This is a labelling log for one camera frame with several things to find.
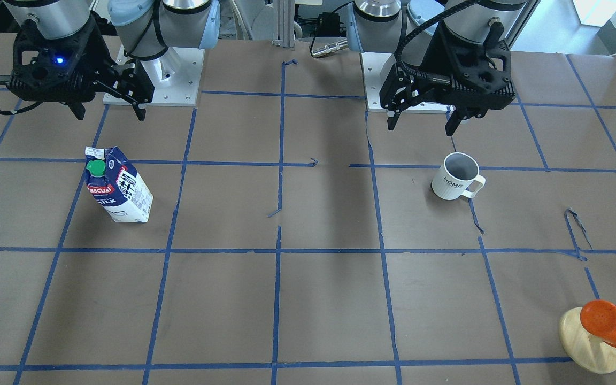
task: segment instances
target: milk carton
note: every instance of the milk carton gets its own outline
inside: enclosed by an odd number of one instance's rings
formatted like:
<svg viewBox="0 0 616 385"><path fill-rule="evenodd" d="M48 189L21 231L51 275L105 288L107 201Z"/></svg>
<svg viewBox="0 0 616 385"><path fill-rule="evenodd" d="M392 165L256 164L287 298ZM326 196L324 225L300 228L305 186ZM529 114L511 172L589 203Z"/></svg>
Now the milk carton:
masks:
<svg viewBox="0 0 616 385"><path fill-rule="evenodd" d="M149 221L153 195L118 147L85 147L85 184L113 221Z"/></svg>

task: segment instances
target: white mug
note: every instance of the white mug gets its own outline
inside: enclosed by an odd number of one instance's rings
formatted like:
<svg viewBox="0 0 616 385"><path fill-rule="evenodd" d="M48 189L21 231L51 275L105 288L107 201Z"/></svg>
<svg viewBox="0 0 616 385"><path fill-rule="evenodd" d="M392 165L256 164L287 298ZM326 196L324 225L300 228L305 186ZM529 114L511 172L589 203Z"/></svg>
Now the white mug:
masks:
<svg viewBox="0 0 616 385"><path fill-rule="evenodd" d="M467 188L472 182L479 183L474 191ZM462 152L448 154L441 168L432 180L432 190L439 198L451 201L460 197L474 198L477 191L486 184L486 179L479 175L479 165L471 156Z"/></svg>

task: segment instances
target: mug handle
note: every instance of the mug handle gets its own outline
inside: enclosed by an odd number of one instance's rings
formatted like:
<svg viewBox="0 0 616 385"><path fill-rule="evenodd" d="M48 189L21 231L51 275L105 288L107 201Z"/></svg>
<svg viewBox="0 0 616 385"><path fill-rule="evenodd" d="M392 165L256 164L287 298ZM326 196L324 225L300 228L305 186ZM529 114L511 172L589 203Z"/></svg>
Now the mug handle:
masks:
<svg viewBox="0 0 616 385"><path fill-rule="evenodd" d="M460 195L467 197L467 198L474 198L475 195L477 195L477 191L481 190L482 187L484 187L484 185L486 184L486 178L482 177L481 175L477 175L474 180L472 180L472 182L477 182L479 183L479 187L477 187L477 190L474 191L470 191L470 190L464 190L463 192L460 193Z"/></svg>

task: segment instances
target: orange toy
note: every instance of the orange toy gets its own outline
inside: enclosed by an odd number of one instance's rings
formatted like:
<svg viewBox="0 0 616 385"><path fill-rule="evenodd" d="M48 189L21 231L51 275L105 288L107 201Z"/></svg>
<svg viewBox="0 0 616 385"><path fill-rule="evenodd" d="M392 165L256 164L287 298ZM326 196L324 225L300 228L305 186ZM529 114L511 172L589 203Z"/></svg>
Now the orange toy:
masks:
<svg viewBox="0 0 616 385"><path fill-rule="evenodd" d="M587 332L616 348L616 305L602 299L591 301L581 309L579 318Z"/></svg>

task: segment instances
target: green bottle cap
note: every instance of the green bottle cap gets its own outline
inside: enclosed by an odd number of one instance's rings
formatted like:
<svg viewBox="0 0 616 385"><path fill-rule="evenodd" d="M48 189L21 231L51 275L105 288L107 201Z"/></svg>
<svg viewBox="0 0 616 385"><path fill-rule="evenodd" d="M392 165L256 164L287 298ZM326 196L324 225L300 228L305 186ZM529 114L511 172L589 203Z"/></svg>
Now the green bottle cap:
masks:
<svg viewBox="0 0 616 385"><path fill-rule="evenodd" d="M92 160L87 164L86 168L95 178L100 178L103 177L103 175L106 175L106 162L103 160Z"/></svg>

